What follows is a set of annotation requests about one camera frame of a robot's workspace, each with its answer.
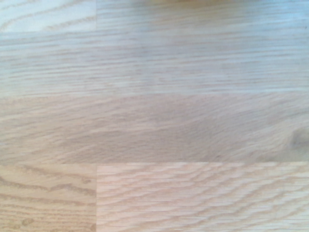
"wooden board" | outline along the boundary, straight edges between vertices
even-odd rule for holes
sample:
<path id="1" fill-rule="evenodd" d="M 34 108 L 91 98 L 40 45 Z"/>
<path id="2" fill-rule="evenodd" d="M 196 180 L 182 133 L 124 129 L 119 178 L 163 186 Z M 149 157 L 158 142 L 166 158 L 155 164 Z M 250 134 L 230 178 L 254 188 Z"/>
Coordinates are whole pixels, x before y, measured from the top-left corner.
<path id="1" fill-rule="evenodd" d="M 309 160 L 309 94 L 0 100 L 0 163 Z"/>
<path id="2" fill-rule="evenodd" d="M 308 91 L 309 1 L 98 0 L 97 30 L 2 33 L 0 96 Z"/>
<path id="3" fill-rule="evenodd" d="M 97 199 L 98 232 L 305 232 L 309 165 L 99 165 Z"/>
<path id="4" fill-rule="evenodd" d="M 95 231 L 96 177 L 96 165 L 0 166 L 0 230 Z"/>
<path id="5" fill-rule="evenodd" d="M 96 0 L 0 0 L 0 33 L 96 29 Z"/>

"oak wood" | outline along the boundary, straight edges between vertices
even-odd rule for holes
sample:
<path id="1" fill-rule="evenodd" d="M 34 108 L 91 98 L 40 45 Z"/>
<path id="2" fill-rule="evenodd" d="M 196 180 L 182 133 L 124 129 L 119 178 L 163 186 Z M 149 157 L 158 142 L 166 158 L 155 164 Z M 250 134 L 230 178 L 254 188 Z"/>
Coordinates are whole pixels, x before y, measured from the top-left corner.
<path id="1" fill-rule="evenodd" d="M 0 163 L 309 160 L 309 94 L 0 101 Z"/>
<path id="2" fill-rule="evenodd" d="M 96 0 L 0 0 L 0 33 L 96 29 Z"/>
<path id="3" fill-rule="evenodd" d="M 98 166 L 98 232 L 307 231 L 309 164 Z"/>
<path id="4" fill-rule="evenodd" d="M 0 230 L 96 230 L 96 165 L 0 166 Z"/>
<path id="5" fill-rule="evenodd" d="M 0 96 L 307 91 L 309 1 L 98 0 L 97 30 L 2 33 Z"/>

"wood grain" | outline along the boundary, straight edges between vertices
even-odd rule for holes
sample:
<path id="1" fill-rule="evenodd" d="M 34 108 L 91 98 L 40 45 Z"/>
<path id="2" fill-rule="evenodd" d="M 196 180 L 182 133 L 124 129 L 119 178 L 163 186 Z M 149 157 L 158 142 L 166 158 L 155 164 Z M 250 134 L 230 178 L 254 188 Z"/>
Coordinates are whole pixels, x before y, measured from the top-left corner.
<path id="1" fill-rule="evenodd" d="M 309 1 L 98 0 L 97 30 L 0 37 L 0 96 L 307 91 Z"/>
<path id="2" fill-rule="evenodd" d="M 0 100 L 0 163 L 309 160 L 309 94 Z"/>
<path id="3" fill-rule="evenodd" d="M 0 166 L 0 230 L 96 230 L 96 165 Z"/>
<path id="4" fill-rule="evenodd" d="M 0 0 L 0 32 L 96 29 L 96 0 Z"/>
<path id="5" fill-rule="evenodd" d="M 308 231 L 309 164 L 98 166 L 98 232 Z"/>

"wood plank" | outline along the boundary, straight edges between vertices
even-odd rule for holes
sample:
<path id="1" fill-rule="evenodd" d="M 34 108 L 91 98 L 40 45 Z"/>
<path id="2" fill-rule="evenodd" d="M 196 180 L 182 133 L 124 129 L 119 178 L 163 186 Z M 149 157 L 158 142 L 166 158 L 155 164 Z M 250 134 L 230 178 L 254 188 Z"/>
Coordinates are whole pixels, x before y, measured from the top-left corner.
<path id="1" fill-rule="evenodd" d="M 98 232 L 307 231 L 309 163 L 98 166 Z"/>
<path id="2" fill-rule="evenodd" d="M 96 29 L 96 0 L 0 0 L 0 32 Z"/>
<path id="3" fill-rule="evenodd" d="M 0 100 L 0 163 L 309 160 L 299 92 Z"/>
<path id="4" fill-rule="evenodd" d="M 96 230 L 96 165 L 0 166 L 0 230 Z"/>
<path id="5" fill-rule="evenodd" d="M 0 96 L 307 91 L 308 1 L 98 0 L 98 30 L 6 33 Z"/>

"wooden surface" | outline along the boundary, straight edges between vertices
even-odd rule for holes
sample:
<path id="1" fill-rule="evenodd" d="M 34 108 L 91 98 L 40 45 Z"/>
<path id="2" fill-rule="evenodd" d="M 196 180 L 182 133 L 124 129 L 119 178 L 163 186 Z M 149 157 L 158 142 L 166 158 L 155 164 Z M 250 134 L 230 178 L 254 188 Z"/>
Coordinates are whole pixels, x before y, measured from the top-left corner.
<path id="1" fill-rule="evenodd" d="M 98 166 L 99 232 L 308 231 L 308 163 Z"/>
<path id="2" fill-rule="evenodd" d="M 4 232 L 305 232 L 308 204 L 308 162 L 0 167 Z"/>
<path id="3" fill-rule="evenodd" d="M 96 29 L 96 0 L 0 0 L 0 32 Z"/>
<path id="4" fill-rule="evenodd" d="M 96 230 L 96 165 L 0 166 L 2 232 Z"/>
<path id="5" fill-rule="evenodd" d="M 0 0 L 1 232 L 308 231 L 309 1 L 42 2 Z"/>
<path id="6" fill-rule="evenodd" d="M 0 101 L 0 163 L 309 160 L 309 94 Z"/>
<path id="7" fill-rule="evenodd" d="M 309 160 L 309 1 L 96 4 L 1 33 L 3 164 Z"/>

